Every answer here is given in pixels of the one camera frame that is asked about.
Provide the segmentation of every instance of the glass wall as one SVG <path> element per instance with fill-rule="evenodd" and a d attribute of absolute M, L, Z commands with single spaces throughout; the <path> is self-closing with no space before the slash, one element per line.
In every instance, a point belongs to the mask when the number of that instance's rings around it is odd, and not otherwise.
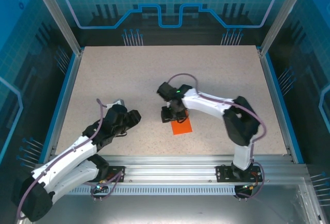
<path fill-rule="evenodd" d="M 298 0 L 269 55 L 310 174 L 329 175 L 330 0 Z"/>
<path fill-rule="evenodd" d="M 82 46 L 261 45 L 284 0 L 57 0 Z"/>
<path fill-rule="evenodd" d="M 0 10 L 0 216 L 13 223 L 11 182 L 38 161 L 72 51 L 42 0 Z"/>

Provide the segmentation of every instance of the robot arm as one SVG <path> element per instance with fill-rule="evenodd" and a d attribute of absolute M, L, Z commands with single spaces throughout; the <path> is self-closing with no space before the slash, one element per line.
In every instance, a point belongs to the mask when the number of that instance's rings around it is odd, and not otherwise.
<path fill-rule="evenodd" d="M 30 221 L 42 218 L 58 199 L 76 186 L 87 181 L 100 181 L 106 178 L 109 165 L 96 153 L 110 144 L 113 138 L 126 133 L 141 120 L 139 112 L 137 110 L 128 112 L 122 100 L 108 107 L 110 108 L 103 118 L 100 130 L 92 140 L 88 141 L 97 130 L 99 121 L 88 126 L 75 143 L 47 164 L 31 173 L 21 171 L 18 174 L 14 183 L 14 188 L 17 190 L 12 195 L 12 201 L 17 206 L 23 194 L 38 180 L 22 205 L 22 212 Z M 49 165 L 54 161 L 56 163 L 49 169 Z"/>
<path fill-rule="evenodd" d="M 187 109 L 196 109 L 223 118 L 228 136 L 235 143 L 233 167 L 238 174 L 248 170 L 253 146 L 251 139 L 257 133 L 260 123 L 248 113 L 233 106 L 240 105 L 253 111 L 245 98 L 224 99 L 197 92 L 188 85 L 176 89 L 166 82 L 158 88 L 157 93 L 168 103 L 162 108 L 163 122 L 184 120 L 187 118 Z"/>

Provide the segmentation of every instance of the enclosure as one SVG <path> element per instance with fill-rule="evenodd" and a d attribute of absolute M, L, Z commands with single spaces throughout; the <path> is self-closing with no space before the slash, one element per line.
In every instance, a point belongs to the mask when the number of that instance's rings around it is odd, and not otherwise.
<path fill-rule="evenodd" d="M 17 172 L 71 146 L 100 118 L 96 98 L 141 114 L 99 152 L 125 166 L 124 180 L 97 203 L 78 186 L 34 223 L 328 222 L 330 0 L 1 0 L 0 9 L 2 223 L 15 222 Z M 216 167 L 234 157 L 222 120 L 189 111 L 191 130 L 179 135 L 161 122 L 157 88 L 178 73 L 196 76 L 201 92 L 244 96 L 265 122 L 257 198 L 239 201 L 235 183 L 217 182 Z"/>

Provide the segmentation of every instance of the orange block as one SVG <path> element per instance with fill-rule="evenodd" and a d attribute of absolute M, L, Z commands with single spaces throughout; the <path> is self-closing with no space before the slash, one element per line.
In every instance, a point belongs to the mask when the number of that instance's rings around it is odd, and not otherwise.
<path fill-rule="evenodd" d="M 180 135 L 192 132 L 192 127 L 190 124 L 189 117 L 183 122 L 178 123 L 177 121 L 171 121 L 173 135 Z"/>

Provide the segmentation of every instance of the speckled tabletop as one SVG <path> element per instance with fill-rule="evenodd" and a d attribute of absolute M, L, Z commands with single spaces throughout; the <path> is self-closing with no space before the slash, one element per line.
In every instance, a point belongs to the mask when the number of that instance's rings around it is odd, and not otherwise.
<path fill-rule="evenodd" d="M 142 116 L 126 137 L 115 138 L 100 155 L 233 154 L 223 120 L 192 110 L 193 132 L 176 136 L 169 123 L 161 122 L 165 102 L 156 91 L 182 72 L 195 75 L 204 93 L 241 95 L 249 101 L 268 128 L 267 136 L 256 143 L 256 154 L 286 153 L 255 46 L 121 46 L 85 48 L 56 154 L 100 118 L 96 98 L 104 104 L 121 98 L 128 110 L 137 109 Z M 194 82 L 186 76 L 171 82 L 174 87 L 181 84 Z"/>

